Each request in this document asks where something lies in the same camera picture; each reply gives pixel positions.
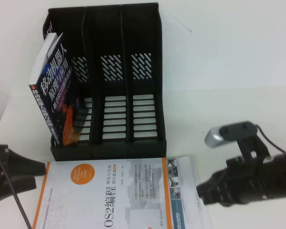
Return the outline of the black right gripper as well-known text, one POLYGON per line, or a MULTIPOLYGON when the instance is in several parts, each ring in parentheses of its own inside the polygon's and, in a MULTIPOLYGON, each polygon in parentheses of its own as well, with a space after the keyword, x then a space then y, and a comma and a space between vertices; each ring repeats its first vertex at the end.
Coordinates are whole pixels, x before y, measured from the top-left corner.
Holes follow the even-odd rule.
POLYGON ((235 161, 227 168, 215 172, 202 184, 197 192, 202 193, 204 205, 219 203, 225 205, 244 205, 250 202, 271 200, 272 197, 262 184, 259 174, 264 159, 271 156, 258 156, 250 163, 235 161))

